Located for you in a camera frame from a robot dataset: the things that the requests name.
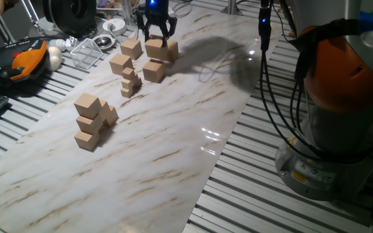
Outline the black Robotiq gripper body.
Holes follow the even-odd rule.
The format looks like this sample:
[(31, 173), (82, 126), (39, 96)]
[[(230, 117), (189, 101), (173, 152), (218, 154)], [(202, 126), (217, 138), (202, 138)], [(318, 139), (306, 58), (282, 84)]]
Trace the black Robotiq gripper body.
[(146, 0), (145, 16), (149, 23), (165, 23), (168, 18), (169, 0)]

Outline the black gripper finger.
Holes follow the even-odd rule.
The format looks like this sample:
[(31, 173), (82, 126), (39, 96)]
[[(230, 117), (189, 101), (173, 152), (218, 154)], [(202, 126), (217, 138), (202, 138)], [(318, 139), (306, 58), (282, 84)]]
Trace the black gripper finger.
[(162, 38), (162, 47), (167, 46), (167, 40), (174, 35), (175, 28), (177, 25), (177, 18), (176, 17), (168, 17), (166, 21), (162, 21), (161, 23), (161, 32), (163, 35)]
[(147, 19), (144, 19), (143, 17), (140, 18), (140, 29), (144, 34), (144, 40), (148, 41), (150, 38), (150, 22)]

